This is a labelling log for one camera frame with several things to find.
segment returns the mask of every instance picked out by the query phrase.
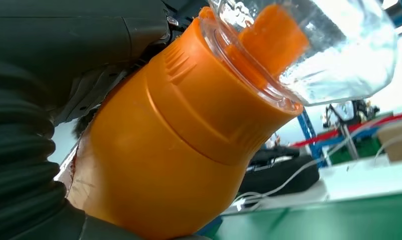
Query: orange insert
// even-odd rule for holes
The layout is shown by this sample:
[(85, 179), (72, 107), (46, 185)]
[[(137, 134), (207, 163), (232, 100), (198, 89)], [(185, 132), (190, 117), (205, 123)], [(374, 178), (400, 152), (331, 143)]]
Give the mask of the orange insert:
[[(275, 79), (308, 48), (309, 42), (294, 19), (273, 4), (261, 11), (254, 24), (238, 36), (245, 50)], [(235, 45), (227, 49), (229, 59), (250, 82), (259, 88), (267, 85), (252, 62)]]

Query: transparent bottle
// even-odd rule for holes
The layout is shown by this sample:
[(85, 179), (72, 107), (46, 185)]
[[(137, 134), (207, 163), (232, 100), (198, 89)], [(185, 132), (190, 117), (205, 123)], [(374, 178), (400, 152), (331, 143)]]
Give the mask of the transparent bottle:
[(212, 51), (287, 109), (367, 98), (393, 77), (397, 35), (376, 0), (210, 0)]

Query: orange plastic attachment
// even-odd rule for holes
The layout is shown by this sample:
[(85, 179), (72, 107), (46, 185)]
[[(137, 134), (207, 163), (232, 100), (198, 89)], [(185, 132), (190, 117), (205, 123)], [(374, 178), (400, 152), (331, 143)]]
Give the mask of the orange plastic attachment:
[[(239, 35), (240, 44), (276, 81), (279, 75), (308, 48), (309, 41), (294, 19), (279, 5), (264, 8), (253, 25)], [(267, 85), (257, 71), (235, 45), (227, 49), (234, 66), (259, 88)]]
[(71, 202), (144, 239), (190, 235), (231, 204), (253, 154), (301, 110), (278, 109), (238, 79), (194, 19), (103, 104)]

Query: ribbed grip section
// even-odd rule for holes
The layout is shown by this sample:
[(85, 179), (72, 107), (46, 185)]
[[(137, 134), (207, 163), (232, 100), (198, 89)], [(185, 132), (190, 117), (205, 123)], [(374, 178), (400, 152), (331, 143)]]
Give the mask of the ribbed grip section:
[(30, 229), (64, 206), (49, 115), (31, 96), (0, 87), (0, 239)]

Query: white cable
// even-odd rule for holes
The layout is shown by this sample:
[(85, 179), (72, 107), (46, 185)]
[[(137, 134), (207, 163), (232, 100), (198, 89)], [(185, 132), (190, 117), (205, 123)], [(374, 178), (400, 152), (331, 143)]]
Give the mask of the white cable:
[(387, 148), (387, 147), (389, 147), (389, 146), (391, 146), (391, 145), (393, 145), (393, 144), (396, 144), (396, 143), (398, 143), (398, 142), (402, 142), (402, 135), (393, 137), (393, 138), (391, 138), (390, 140), (388, 140), (387, 142), (385, 142), (384, 144), (382, 144), (382, 146), (379, 148), (379, 150), (377, 151), (376, 155), (374, 156), (374, 159), (373, 159), (373, 166), (376, 165), (376, 159), (377, 159), (377, 157), (379, 156), (379, 154), (382, 153), (382, 151), (383, 151), (385, 148)]
[[(349, 141), (350, 138), (356, 136), (357, 134), (359, 134), (361, 131), (365, 130), (365, 129), (369, 129), (372, 125), (374, 125), (375, 123), (378, 123), (379, 121), (381, 121), (382, 118), (377, 118), (377, 119), (373, 119), (369, 122), (367, 122), (366, 124), (360, 126), (359, 128), (357, 128), (355, 131), (353, 131), (348, 137), (346, 137), (341, 143), (339, 143), (334, 149), (332, 149), (329, 153), (328, 153), (328, 157), (330, 157), (332, 154), (334, 154), (335, 152), (337, 152), (339, 149), (341, 149), (343, 146), (346, 145), (346, 143)], [(304, 164), (302, 167), (300, 167), (296, 172), (294, 172), (294, 174), (292, 176), (290, 176), (282, 185), (280, 185), (279, 187), (268, 191), (266, 193), (258, 193), (258, 192), (246, 192), (240, 196), (238, 196), (232, 203), (235, 204), (236, 202), (238, 202), (239, 200), (241, 200), (242, 198), (245, 199), (244, 203), (242, 204), (250, 204), (250, 203), (256, 203), (256, 205), (254, 205), (253, 207), (251, 207), (252, 210), (257, 209), (259, 207), (259, 202), (263, 199), (263, 198), (268, 198), (269, 195), (272, 195), (278, 191), (280, 191), (282, 188), (284, 188), (292, 179), (294, 179), (300, 172), (302, 172), (303, 170), (305, 170), (308, 167), (311, 167), (313, 165), (316, 165), (317, 163), (320, 163), (324, 161), (323, 159), (315, 159), (312, 160), (306, 164)]]

